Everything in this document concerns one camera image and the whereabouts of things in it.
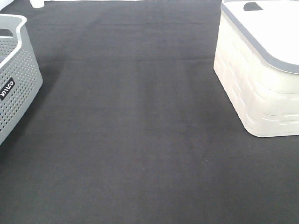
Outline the white lidded storage basket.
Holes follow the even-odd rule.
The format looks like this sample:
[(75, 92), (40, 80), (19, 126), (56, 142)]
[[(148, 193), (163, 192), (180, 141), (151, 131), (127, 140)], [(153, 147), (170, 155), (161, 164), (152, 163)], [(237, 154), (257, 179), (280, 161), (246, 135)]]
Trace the white lidded storage basket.
[(222, 1), (214, 71), (250, 134), (298, 135), (298, 1)]

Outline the grey perforated laundry basket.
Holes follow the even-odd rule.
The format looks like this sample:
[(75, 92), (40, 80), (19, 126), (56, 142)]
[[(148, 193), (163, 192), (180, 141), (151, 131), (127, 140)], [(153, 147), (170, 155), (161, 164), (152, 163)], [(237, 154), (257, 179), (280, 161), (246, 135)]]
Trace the grey perforated laundry basket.
[(39, 92), (43, 79), (27, 33), (27, 18), (1, 14), (0, 28), (0, 141), (18, 124)]

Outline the white cup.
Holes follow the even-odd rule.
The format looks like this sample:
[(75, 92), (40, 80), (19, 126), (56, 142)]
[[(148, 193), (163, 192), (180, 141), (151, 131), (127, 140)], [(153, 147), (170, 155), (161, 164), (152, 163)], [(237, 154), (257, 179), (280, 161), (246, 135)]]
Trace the white cup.
[(33, 8), (42, 8), (45, 6), (44, 0), (30, 0)]

